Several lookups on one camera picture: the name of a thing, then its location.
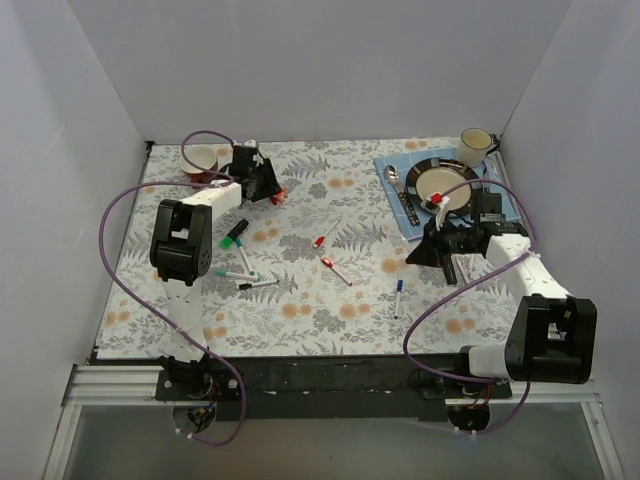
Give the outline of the blue capped white pen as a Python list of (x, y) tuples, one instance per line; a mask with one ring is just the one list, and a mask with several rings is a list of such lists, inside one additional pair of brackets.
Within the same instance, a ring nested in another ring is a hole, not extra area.
[(394, 310), (393, 310), (394, 319), (398, 319), (400, 316), (400, 304), (401, 304), (401, 295), (403, 291), (403, 285), (404, 285), (403, 280), (399, 279), (396, 284)]

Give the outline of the green capped black highlighter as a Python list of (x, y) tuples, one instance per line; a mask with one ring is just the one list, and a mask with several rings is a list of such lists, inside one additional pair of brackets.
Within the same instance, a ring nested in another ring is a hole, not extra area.
[(239, 238), (239, 236), (247, 229), (249, 222), (241, 219), (219, 242), (219, 247), (227, 250)]

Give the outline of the orange capped black highlighter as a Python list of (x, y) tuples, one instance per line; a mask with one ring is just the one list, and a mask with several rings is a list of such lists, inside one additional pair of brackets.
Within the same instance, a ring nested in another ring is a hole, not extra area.
[(456, 269), (453, 264), (452, 257), (449, 254), (443, 256), (442, 269), (445, 275), (445, 279), (448, 285), (457, 284)]

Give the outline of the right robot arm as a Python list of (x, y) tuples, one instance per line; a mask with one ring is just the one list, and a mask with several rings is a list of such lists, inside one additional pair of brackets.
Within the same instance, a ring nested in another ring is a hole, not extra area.
[(469, 398), (502, 380), (586, 383), (594, 353), (595, 304), (573, 296), (552, 277), (525, 227), (507, 221), (495, 199), (473, 214), (469, 225), (456, 225), (447, 215), (448, 201), (441, 199), (408, 263), (440, 267), (454, 283), (453, 255), (480, 254), (494, 268), (489, 275), (501, 277), (518, 308), (505, 342), (466, 346), (449, 369), (423, 365), (422, 370), (451, 379), (454, 389)]

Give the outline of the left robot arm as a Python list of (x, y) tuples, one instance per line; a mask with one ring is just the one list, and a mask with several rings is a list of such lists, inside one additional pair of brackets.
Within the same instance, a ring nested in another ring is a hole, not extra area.
[(202, 177), (205, 187), (182, 200), (160, 203), (150, 261), (163, 283), (169, 319), (176, 325), (164, 355), (189, 363), (203, 358), (206, 345), (201, 300), (213, 257), (214, 222), (246, 202), (278, 194), (281, 187), (271, 160), (254, 140), (232, 145), (231, 162), (218, 179), (218, 156), (212, 148), (183, 146), (181, 155), (187, 174)]

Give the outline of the pink capped white pen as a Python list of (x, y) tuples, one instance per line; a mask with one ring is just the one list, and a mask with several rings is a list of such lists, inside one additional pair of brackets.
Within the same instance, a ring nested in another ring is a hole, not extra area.
[(470, 283), (469, 276), (468, 276), (463, 264), (461, 263), (459, 256), (454, 255), (454, 262), (455, 262), (455, 264), (456, 264), (456, 266), (457, 266), (457, 268), (458, 268), (458, 270), (459, 270), (459, 272), (460, 272), (460, 274), (462, 276), (462, 279), (463, 279), (464, 283), (465, 284), (469, 284)]

